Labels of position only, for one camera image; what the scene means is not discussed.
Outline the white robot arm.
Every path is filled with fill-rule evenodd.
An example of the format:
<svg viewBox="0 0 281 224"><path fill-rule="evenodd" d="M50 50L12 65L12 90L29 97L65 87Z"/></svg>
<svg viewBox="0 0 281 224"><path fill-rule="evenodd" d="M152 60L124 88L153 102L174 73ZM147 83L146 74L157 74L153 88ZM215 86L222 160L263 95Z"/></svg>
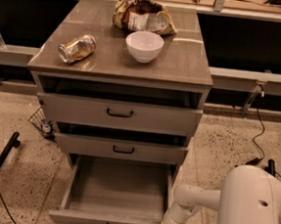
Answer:
<svg viewBox="0 0 281 224"><path fill-rule="evenodd" d="M281 181L259 167L237 166L219 191L180 184L162 224L186 224L203 206L218 213L217 224L281 224Z"/></svg>

